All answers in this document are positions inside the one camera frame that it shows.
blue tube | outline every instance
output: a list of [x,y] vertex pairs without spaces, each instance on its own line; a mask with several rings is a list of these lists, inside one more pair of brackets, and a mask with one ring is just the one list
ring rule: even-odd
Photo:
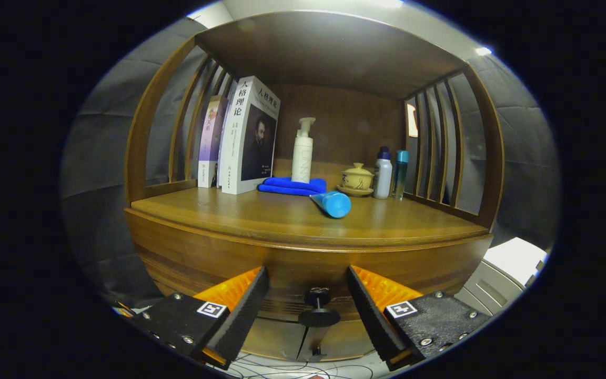
[[352,207],[349,197],[337,191],[310,195],[310,199],[333,218],[345,217]]

small glass bottle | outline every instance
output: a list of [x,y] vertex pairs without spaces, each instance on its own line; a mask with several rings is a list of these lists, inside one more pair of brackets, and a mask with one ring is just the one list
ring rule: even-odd
[[408,167],[408,152],[404,149],[397,151],[397,161],[394,168],[394,185],[392,197],[398,201],[403,199],[403,190],[406,186],[406,169]]

white bottle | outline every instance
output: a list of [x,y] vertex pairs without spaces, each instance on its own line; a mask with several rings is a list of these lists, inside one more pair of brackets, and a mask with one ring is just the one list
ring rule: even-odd
[[291,161],[291,181],[310,183],[310,168],[312,166],[312,138],[308,137],[310,125],[314,117],[303,117],[298,122],[301,128],[296,131],[294,142],[294,158]]
[[390,162],[389,147],[381,146],[373,173],[373,197],[387,199],[392,180],[392,162]]

cabinet knob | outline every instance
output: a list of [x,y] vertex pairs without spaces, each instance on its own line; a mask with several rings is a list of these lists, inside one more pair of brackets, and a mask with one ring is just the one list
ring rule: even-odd
[[312,328],[326,328],[340,321],[341,315],[337,311],[322,308],[331,300],[328,288],[312,288],[306,293],[304,300],[314,308],[298,315],[299,324]]

blue towel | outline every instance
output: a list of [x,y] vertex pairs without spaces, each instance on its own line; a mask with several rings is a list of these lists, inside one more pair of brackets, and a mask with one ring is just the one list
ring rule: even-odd
[[269,177],[259,185],[259,191],[276,194],[310,196],[324,194],[327,182],[324,179],[311,179],[310,183],[292,182],[291,177]]

